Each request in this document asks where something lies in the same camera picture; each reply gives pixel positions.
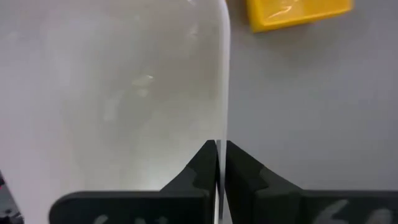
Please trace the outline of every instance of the clear plastic container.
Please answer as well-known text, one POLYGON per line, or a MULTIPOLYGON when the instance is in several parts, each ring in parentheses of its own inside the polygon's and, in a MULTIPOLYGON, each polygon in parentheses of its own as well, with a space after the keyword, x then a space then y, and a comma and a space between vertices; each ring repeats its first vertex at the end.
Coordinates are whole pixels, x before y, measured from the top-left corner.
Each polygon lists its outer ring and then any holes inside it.
POLYGON ((16 0, 0 15, 0 169, 27 224, 70 192, 159 190, 225 139, 223 0, 16 0))

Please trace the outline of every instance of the gray table surface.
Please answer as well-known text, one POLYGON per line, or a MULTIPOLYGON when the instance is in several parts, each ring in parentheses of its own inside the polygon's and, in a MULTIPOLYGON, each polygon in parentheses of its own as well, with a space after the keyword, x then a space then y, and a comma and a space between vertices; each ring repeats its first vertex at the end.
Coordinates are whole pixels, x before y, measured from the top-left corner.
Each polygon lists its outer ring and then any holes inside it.
POLYGON ((261 34, 228 5, 228 138, 305 189, 398 190, 398 1, 261 34))

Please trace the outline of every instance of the gray background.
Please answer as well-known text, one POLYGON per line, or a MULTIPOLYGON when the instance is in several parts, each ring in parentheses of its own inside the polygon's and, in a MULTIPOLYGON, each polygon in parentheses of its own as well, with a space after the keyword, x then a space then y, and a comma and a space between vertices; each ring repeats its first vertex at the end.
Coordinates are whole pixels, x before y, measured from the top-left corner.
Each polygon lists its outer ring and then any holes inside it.
POLYGON ((228 5, 228 138, 305 189, 398 190, 398 1, 261 34, 228 5))

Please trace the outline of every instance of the yellow plastic box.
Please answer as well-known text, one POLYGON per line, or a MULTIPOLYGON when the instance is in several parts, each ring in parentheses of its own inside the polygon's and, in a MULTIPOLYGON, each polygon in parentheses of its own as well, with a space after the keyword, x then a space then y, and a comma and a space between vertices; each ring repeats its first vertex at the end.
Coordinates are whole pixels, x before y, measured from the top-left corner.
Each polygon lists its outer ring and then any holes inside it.
POLYGON ((351 0, 246 0, 253 32, 279 29, 337 16, 351 0))

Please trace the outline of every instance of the gray countertop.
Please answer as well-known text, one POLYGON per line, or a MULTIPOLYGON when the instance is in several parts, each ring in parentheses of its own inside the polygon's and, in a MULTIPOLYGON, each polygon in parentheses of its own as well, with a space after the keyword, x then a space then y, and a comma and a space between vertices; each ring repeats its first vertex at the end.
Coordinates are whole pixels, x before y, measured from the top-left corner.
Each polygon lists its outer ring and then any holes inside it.
POLYGON ((398 1, 261 34, 228 5, 228 138, 305 189, 398 190, 398 1))

